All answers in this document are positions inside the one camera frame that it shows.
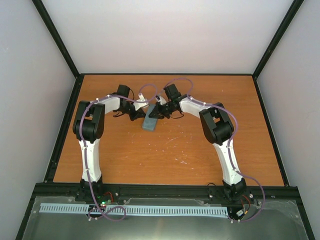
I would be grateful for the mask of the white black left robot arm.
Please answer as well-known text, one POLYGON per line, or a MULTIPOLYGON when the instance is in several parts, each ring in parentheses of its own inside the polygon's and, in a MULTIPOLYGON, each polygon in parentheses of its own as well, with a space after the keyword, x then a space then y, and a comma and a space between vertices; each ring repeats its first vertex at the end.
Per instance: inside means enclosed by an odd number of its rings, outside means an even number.
POLYGON ((93 101, 81 100, 78 103, 72 131, 78 139, 82 156, 82 178, 80 186, 92 201, 103 198, 103 176, 100 169, 99 144, 105 129, 105 115, 120 112, 128 115, 131 121, 146 116, 143 108, 149 101, 142 93, 137 99, 130 99, 131 89, 120 84, 116 92, 93 101))

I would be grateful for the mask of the teal glasses case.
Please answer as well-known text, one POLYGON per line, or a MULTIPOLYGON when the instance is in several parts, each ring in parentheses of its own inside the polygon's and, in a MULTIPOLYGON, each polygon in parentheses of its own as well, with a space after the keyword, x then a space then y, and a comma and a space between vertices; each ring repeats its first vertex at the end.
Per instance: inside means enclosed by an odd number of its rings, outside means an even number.
POLYGON ((145 118, 143 120, 142 123, 142 129, 144 131, 149 131, 149 132, 154 132, 156 125, 157 125, 157 119, 156 118, 151 118, 149 117, 150 113, 152 112, 152 110, 155 108, 154 104, 150 104, 148 107, 148 110, 146 112, 145 118))

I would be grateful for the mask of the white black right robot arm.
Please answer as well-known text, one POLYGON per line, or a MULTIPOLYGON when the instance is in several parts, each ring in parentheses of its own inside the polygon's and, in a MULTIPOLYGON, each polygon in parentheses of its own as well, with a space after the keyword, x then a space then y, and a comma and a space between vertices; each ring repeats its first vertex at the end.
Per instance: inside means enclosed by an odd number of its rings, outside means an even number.
POLYGON ((156 104, 149 114, 153 119, 169 119, 172 113, 190 114, 200 119, 206 140, 213 145, 222 169, 223 193, 228 202, 235 202, 245 192, 247 185, 238 167, 233 138, 234 125, 231 114, 220 102, 205 103, 188 94, 182 95, 175 84, 166 86, 168 100, 162 96, 155 97, 156 104))

